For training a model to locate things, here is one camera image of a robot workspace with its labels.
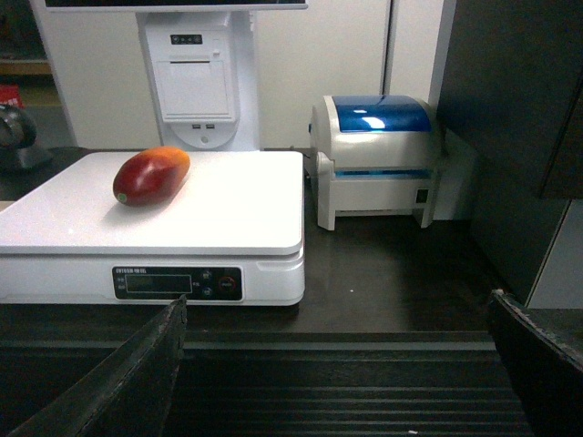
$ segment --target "receipt printer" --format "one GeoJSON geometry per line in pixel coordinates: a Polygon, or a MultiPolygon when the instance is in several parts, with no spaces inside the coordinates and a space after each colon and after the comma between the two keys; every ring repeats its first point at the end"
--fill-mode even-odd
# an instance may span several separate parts
{"type": "Polygon", "coordinates": [[[435,114],[407,96],[325,96],[310,124],[318,225],[336,217],[413,215],[433,220],[443,137],[435,114]]]}

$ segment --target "monitor bezel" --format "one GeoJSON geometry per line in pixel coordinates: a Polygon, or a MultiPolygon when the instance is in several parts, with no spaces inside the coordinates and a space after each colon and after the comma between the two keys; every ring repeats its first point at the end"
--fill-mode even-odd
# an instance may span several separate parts
{"type": "Polygon", "coordinates": [[[230,12],[279,9],[306,9],[308,0],[292,0],[295,3],[279,3],[281,0],[272,0],[271,3],[257,3],[253,1],[232,0],[232,5],[225,5],[224,1],[217,0],[135,0],[134,5],[115,5],[126,3],[124,0],[111,0],[113,5],[100,5],[101,0],[45,0],[49,12],[230,12]]]}

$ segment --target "white scale platform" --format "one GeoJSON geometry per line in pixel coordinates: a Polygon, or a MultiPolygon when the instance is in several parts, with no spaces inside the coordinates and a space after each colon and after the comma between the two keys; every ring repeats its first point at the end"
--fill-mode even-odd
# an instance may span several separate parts
{"type": "Polygon", "coordinates": [[[152,304],[182,292],[189,304],[302,298],[300,153],[190,153],[178,194],[142,208],[112,192],[134,155],[91,154],[0,212],[0,303],[152,304]]]}

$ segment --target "scale lcd display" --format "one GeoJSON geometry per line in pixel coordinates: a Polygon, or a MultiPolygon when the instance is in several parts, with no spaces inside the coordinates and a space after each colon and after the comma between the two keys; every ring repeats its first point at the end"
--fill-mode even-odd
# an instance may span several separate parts
{"type": "Polygon", "coordinates": [[[116,266],[113,287],[120,300],[241,301],[243,281],[238,267],[116,266]]]}
{"type": "Polygon", "coordinates": [[[192,293],[190,275],[126,275],[128,293],[192,293]]]}

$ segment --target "red mango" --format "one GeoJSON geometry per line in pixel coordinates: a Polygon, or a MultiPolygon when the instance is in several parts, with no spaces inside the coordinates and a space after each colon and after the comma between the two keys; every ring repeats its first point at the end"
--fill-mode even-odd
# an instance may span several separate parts
{"type": "Polygon", "coordinates": [[[176,195],[189,168],[190,157],[184,150],[149,148],[121,166],[113,181],[113,194],[130,207],[156,205],[176,195]]]}

